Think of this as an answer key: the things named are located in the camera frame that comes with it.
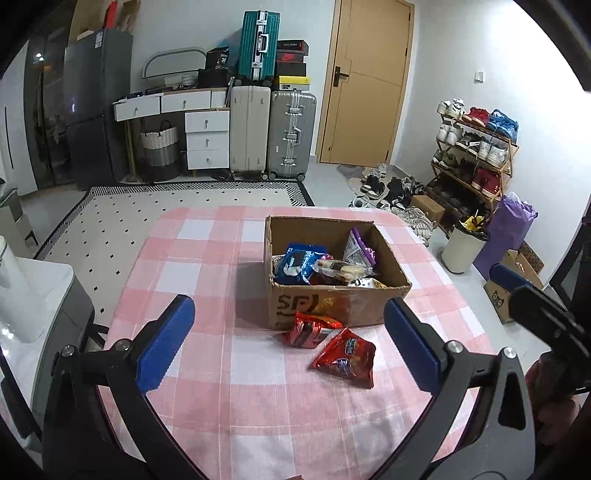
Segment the person's right hand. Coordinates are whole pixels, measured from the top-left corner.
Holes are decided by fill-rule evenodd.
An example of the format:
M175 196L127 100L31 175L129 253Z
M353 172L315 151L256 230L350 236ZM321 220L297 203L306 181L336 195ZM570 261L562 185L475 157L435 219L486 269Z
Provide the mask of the person's right hand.
M559 444L580 411L566 367L553 352L545 352L529 368L525 382L537 422L537 441L544 446Z

